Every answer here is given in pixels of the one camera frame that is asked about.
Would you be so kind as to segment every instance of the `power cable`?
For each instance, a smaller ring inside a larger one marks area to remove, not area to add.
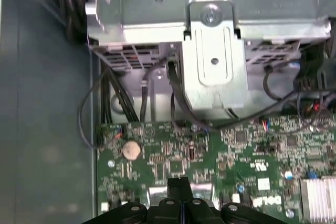
[[[91,149],[93,150],[97,150],[99,148],[104,148],[106,146],[109,145],[109,143],[106,143],[105,145],[102,146],[98,146],[94,143],[91,143],[85,136],[85,132],[83,129],[83,121],[82,121],[82,112],[83,112],[83,107],[85,105],[86,100],[90,97],[91,93],[96,90],[97,88],[99,88],[101,80],[104,78],[104,76],[108,73],[108,68],[106,68],[98,77],[98,79],[94,82],[94,84],[92,85],[92,87],[90,88],[90,90],[86,93],[86,95],[84,96],[82,102],[79,105],[78,108],[78,113],[77,113],[77,123],[78,123],[78,127],[79,127],[79,133],[81,136],[81,139],[83,140],[83,142]]]
[[[83,27],[83,22],[79,15],[79,9],[75,0],[65,0],[65,3],[68,8],[69,16],[71,17],[71,21],[76,28],[76,30],[84,32],[85,28]]]
[[[240,120],[237,120],[236,122],[228,123],[225,125],[221,125],[219,127],[213,127],[211,125],[208,125],[198,118],[192,113],[192,111],[189,109],[188,104],[185,100],[184,93],[181,88],[181,82],[179,78],[177,77],[177,73],[175,70],[174,63],[169,62],[168,63],[168,75],[170,79],[170,83],[173,89],[174,96],[176,97],[176,101],[179,104],[180,108],[182,109],[184,115],[187,117],[187,119],[197,125],[199,128],[204,129],[204,130],[210,130],[210,131],[220,131],[220,130],[226,130],[230,129],[232,127],[238,126],[242,123],[246,123],[252,120],[259,119],[261,116],[270,113],[274,108],[277,106],[283,105],[287,103],[290,99],[292,99],[296,94],[294,92],[290,92],[287,94],[284,98],[282,98],[280,101],[277,101],[275,104],[255,113],[252,114],[246,118],[242,118]]]
[[[110,80],[110,83],[115,91],[115,94],[119,100],[119,103],[122,107],[122,110],[129,122],[138,122],[138,116],[136,115],[136,112],[134,110],[133,104],[126,93],[124,87],[120,83],[119,79],[117,78],[116,73],[111,69],[110,67],[106,66],[108,68],[107,76]]]

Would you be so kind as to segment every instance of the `screw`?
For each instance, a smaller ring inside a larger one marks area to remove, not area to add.
[[[115,165],[116,165],[116,164],[115,164],[114,160],[109,160],[109,161],[107,162],[107,166],[110,167],[110,168],[114,168]]]
[[[294,211],[293,210],[291,210],[291,209],[287,209],[286,210],[286,216],[288,217],[288,218],[290,218],[290,219],[292,219],[292,218],[294,218]]]
[[[201,22],[209,27],[218,26],[223,20],[221,9],[215,4],[208,4],[201,12]]]
[[[238,207],[235,206],[235,205],[230,205],[230,206],[228,206],[228,208],[229,208],[231,211],[237,211],[237,210],[238,210]]]
[[[193,200],[193,204],[195,205],[200,205],[201,204],[201,201],[199,199],[194,199]]]
[[[205,15],[206,21],[209,23],[213,23],[215,21],[215,14],[212,10],[210,10],[206,15]]]

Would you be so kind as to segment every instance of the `heatsink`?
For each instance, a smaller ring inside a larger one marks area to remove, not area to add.
[[[303,219],[309,223],[335,223],[336,177],[301,181]]]

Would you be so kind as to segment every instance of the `black connector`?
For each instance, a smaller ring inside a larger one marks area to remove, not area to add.
[[[302,52],[295,92],[336,91],[336,58],[325,58],[324,43]]]

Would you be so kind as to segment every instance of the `wire bundle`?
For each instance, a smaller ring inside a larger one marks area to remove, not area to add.
[[[268,131],[271,125],[271,122],[269,120],[263,120],[261,123],[262,123],[262,126],[264,127],[264,131]]]
[[[269,75],[271,73],[273,73],[273,71],[277,68],[282,68],[282,67],[285,67],[287,66],[289,63],[294,63],[294,62],[298,62],[299,60],[288,60],[288,61],[284,61],[284,62],[281,62],[279,64],[276,64],[274,67],[270,68],[267,70],[266,74],[265,74],[265,77],[263,79],[263,87],[264,87],[264,91],[266,92],[266,94],[268,95],[268,97],[270,97],[271,99],[275,100],[275,101],[280,101],[281,98],[278,97],[277,95],[275,95],[274,93],[271,92],[269,86],[268,86],[268,78],[269,78]],[[320,102],[318,104],[318,111],[316,111],[315,115],[310,119],[309,122],[306,122],[306,119],[301,115],[301,93],[297,93],[297,101],[296,101],[296,104],[293,104],[292,102],[288,102],[290,105],[294,106],[296,109],[297,109],[297,114],[298,114],[298,117],[299,119],[301,120],[302,122],[302,127],[298,128],[297,130],[294,130],[294,131],[290,131],[290,132],[271,132],[269,131],[268,129],[265,130],[267,131],[268,133],[270,134],[276,134],[276,135],[290,135],[290,134],[295,134],[295,133],[299,133],[311,126],[314,125],[314,122],[318,119],[318,117],[320,116],[321,112],[322,112],[322,107],[323,107],[323,96],[322,96],[322,93],[319,94],[320,96]]]
[[[83,43],[86,39],[86,0],[59,0],[62,17],[66,21],[66,36]]]

